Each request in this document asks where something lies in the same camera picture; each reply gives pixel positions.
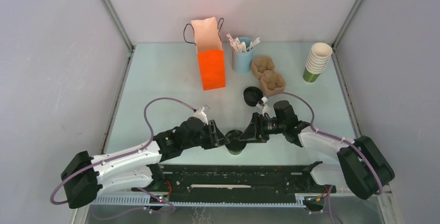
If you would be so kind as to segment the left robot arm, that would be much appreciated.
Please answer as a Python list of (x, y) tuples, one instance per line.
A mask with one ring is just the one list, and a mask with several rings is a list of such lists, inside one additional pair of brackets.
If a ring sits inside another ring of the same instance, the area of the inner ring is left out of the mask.
[(61, 173), (66, 202), (76, 209), (105, 192), (137, 187), (158, 191), (164, 184), (160, 162), (180, 156), (185, 149), (213, 149), (229, 143), (214, 120), (204, 123), (190, 117), (180, 126), (156, 134), (146, 148), (95, 156), (79, 152)]

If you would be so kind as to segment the green paper cup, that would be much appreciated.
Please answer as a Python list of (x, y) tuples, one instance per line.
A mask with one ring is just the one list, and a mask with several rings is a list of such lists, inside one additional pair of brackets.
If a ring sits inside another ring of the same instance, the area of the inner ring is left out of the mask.
[(242, 150), (228, 150), (228, 152), (229, 152), (231, 155), (236, 156), (236, 155), (239, 155), (239, 154), (242, 152)]

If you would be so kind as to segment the black coffee lid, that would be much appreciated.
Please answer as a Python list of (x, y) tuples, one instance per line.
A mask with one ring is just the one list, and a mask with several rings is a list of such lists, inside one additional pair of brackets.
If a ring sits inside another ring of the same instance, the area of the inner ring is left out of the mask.
[(230, 143), (226, 145), (228, 150), (243, 150), (246, 147), (246, 143), (239, 142), (239, 136), (243, 132), (240, 130), (231, 130), (227, 132), (226, 136), (229, 138)]

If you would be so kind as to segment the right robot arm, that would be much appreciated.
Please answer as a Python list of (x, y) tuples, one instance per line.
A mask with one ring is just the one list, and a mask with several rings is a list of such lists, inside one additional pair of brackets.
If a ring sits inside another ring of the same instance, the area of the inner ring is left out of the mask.
[(348, 187), (358, 198), (367, 200), (395, 178), (395, 172), (374, 141), (368, 136), (356, 139), (333, 139), (314, 131), (311, 124), (298, 119), (286, 101), (274, 104), (275, 117), (253, 113), (250, 124), (238, 137), (241, 143), (265, 143), (272, 134), (282, 134), (299, 147), (314, 149), (338, 164), (320, 163), (302, 177), (302, 186), (309, 192), (322, 185)]

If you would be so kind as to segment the brown pulp cup carrier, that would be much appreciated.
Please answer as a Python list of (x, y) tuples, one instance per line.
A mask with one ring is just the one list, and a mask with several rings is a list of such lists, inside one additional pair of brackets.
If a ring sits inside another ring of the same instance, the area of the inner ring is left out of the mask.
[(254, 58), (251, 62), (251, 72), (259, 80), (264, 95), (271, 96), (284, 91), (286, 81), (276, 72), (271, 57), (264, 55)]

